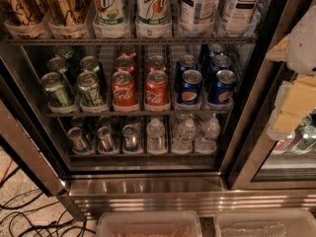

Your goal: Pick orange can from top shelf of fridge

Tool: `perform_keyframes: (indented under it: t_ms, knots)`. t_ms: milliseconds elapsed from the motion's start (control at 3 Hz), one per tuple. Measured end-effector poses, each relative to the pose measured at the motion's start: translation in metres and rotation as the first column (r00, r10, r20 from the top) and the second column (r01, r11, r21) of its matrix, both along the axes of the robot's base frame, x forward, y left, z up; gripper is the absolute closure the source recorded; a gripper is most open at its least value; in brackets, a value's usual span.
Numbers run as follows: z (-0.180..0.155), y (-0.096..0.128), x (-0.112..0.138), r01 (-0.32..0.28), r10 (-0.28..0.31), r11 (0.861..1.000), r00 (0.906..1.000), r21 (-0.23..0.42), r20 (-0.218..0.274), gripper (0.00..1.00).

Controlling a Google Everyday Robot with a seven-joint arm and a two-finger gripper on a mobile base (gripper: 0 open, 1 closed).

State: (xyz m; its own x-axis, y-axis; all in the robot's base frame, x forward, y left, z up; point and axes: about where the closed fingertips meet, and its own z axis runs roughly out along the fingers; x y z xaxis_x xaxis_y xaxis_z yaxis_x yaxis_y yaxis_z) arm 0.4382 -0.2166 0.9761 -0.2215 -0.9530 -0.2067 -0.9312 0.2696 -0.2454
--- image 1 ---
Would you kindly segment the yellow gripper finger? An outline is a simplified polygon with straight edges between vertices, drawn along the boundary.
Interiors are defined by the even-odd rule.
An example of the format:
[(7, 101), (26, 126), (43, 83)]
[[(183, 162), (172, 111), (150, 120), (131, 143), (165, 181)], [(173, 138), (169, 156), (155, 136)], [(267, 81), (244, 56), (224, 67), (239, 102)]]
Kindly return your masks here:
[(272, 140), (286, 138), (315, 108), (315, 77), (300, 76), (292, 82), (283, 81), (278, 88), (275, 108), (269, 119), (268, 137)]
[(266, 59), (275, 62), (286, 62), (286, 48), (290, 35), (286, 35), (277, 45), (266, 54)]

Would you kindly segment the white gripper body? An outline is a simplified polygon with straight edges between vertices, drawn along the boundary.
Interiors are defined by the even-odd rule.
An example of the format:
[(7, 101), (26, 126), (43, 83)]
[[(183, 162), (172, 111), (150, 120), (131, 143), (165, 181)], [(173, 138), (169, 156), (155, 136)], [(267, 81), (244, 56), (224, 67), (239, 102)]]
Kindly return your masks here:
[(299, 74), (316, 75), (316, 5), (292, 29), (286, 47), (286, 64)]

